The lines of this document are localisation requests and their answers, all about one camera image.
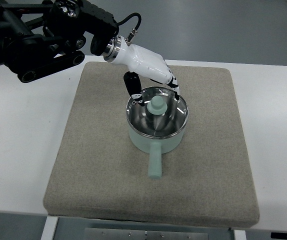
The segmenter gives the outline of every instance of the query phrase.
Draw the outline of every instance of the gray cushion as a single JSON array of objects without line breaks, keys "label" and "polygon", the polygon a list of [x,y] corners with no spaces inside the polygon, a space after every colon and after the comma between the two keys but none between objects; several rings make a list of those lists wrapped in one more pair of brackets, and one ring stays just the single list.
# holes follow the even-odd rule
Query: gray cushion
[{"label": "gray cushion", "polygon": [[[162,179],[128,136],[124,66],[85,65],[48,187],[50,215],[246,228],[259,208],[230,72],[172,66],[189,108]],[[141,78],[142,87],[158,86]]]}]

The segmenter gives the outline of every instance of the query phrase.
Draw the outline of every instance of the gray floor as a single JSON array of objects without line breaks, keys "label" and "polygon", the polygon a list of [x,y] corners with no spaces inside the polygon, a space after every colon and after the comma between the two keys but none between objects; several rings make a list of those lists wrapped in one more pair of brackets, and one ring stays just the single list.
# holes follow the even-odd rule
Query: gray floor
[{"label": "gray floor", "polygon": [[0,213],[0,240],[40,240],[46,216]]},{"label": "gray floor", "polygon": [[[41,3],[42,0],[8,0]],[[287,0],[91,0],[117,22],[138,12],[142,23],[133,43],[165,59],[287,66]],[[26,16],[24,21],[34,16]],[[126,37],[132,19],[120,27]],[[82,49],[90,54],[92,35]],[[40,239],[46,217],[0,213],[0,239]],[[78,239],[87,220],[60,219],[55,239]],[[247,232],[247,239],[270,239]]]}]

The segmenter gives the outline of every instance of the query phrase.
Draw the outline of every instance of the cable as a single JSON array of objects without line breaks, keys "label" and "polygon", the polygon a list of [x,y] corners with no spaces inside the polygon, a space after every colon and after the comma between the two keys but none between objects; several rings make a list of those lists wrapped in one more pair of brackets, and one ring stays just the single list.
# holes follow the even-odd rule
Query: cable
[{"label": "cable", "polygon": [[127,16],[124,20],[117,22],[117,25],[118,26],[123,25],[124,23],[128,22],[129,19],[131,19],[133,17],[138,17],[138,23],[134,27],[135,30],[138,30],[138,28],[142,22],[142,16],[138,12],[134,12],[134,13],[130,14],[129,16]]}]

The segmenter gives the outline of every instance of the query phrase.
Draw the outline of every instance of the cable connector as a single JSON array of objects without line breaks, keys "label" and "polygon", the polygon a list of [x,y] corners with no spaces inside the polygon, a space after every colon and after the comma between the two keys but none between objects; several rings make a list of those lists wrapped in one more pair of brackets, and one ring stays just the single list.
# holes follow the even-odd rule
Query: cable connector
[{"label": "cable connector", "polygon": [[136,33],[138,33],[138,31],[133,28],[132,31],[129,33],[128,37],[125,39],[125,42],[128,46],[132,44],[132,39],[134,38],[134,36],[136,36]]}]

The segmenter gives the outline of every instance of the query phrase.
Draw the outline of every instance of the pot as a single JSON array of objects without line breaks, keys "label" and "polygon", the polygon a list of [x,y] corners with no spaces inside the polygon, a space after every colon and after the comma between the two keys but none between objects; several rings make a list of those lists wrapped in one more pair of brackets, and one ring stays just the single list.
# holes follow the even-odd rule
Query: pot
[{"label": "pot", "polygon": [[149,154],[148,176],[162,177],[162,154],[175,149],[181,142],[188,120],[186,101],[165,87],[142,90],[144,106],[133,98],[126,106],[128,132],[132,143]]}]

